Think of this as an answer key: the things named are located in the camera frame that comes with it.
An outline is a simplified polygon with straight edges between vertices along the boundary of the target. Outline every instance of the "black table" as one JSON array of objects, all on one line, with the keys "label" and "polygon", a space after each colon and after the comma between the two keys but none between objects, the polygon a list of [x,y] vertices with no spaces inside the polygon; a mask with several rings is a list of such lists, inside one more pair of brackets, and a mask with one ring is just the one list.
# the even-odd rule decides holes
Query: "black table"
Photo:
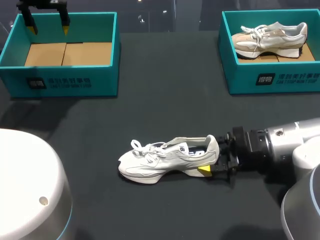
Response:
[{"label": "black table", "polygon": [[230,96],[217,38],[212,31],[122,34],[117,98],[10,101],[1,86],[0,127],[43,138],[63,162],[77,239],[285,239],[285,186],[258,172],[238,173],[233,189],[183,173],[155,185],[118,174],[132,139],[145,145],[319,117],[318,94]]}]

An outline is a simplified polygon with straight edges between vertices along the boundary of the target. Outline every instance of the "dark background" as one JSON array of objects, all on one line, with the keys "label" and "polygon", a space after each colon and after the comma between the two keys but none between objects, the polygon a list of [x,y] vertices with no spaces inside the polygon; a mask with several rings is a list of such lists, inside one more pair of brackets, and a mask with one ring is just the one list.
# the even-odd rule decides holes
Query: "dark background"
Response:
[{"label": "dark background", "polygon": [[[15,5],[1,1],[0,21],[8,28]],[[166,0],[68,1],[71,12],[119,12],[117,98],[10,100],[0,85],[0,127],[41,137],[61,158],[77,240],[285,239],[280,203],[289,184],[281,177],[240,172],[232,189],[222,179],[183,173],[155,185],[118,174],[118,158],[131,149],[132,139],[145,145],[320,117],[319,94],[230,96],[218,33],[199,31],[217,30],[222,10],[315,8],[316,1],[185,2],[178,1],[175,12]]]}]

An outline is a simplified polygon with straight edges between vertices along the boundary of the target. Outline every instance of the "screw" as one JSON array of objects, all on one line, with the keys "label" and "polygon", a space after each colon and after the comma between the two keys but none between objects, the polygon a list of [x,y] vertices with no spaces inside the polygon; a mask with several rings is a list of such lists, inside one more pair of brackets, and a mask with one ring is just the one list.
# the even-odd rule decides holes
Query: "screw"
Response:
[{"label": "screw", "polygon": [[283,134],[284,134],[283,131],[277,131],[277,132],[275,133],[275,135],[277,135],[277,136],[282,136]]},{"label": "screw", "polygon": [[44,206],[47,206],[48,205],[48,199],[45,197],[45,196],[42,196],[39,198],[39,202],[44,205]]}]

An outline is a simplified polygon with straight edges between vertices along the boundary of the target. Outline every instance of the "shoe box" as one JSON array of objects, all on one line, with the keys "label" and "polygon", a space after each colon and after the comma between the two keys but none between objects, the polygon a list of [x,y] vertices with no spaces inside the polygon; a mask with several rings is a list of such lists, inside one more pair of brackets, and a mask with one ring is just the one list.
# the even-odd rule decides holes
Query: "shoe box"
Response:
[{"label": "shoe box", "polygon": [[104,97],[118,93],[120,35],[116,12],[32,14],[35,35],[18,14],[0,56],[0,77],[13,98]]},{"label": "shoe box", "polygon": [[[239,59],[232,35],[241,26],[255,28],[279,22],[308,25],[308,36],[299,58],[261,55]],[[218,49],[230,94],[320,92],[320,11],[318,9],[224,11]]]}]

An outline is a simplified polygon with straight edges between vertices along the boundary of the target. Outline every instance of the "sneaker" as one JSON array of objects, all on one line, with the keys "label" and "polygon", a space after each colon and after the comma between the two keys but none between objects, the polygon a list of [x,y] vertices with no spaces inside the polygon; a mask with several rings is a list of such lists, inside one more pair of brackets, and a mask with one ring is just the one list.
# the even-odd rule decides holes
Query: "sneaker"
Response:
[{"label": "sneaker", "polygon": [[131,146],[133,150],[120,157],[118,169],[125,178],[142,184],[155,184],[172,170],[192,177],[207,177],[198,168],[214,164],[220,151],[212,135],[176,137],[167,143],[146,146],[132,140]]},{"label": "sneaker", "polygon": [[256,28],[241,26],[241,29],[243,33],[233,35],[232,42],[238,57],[244,59],[255,59],[266,52],[298,58],[308,33],[308,26],[304,22],[297,26],[284,26],[275,22]]}]

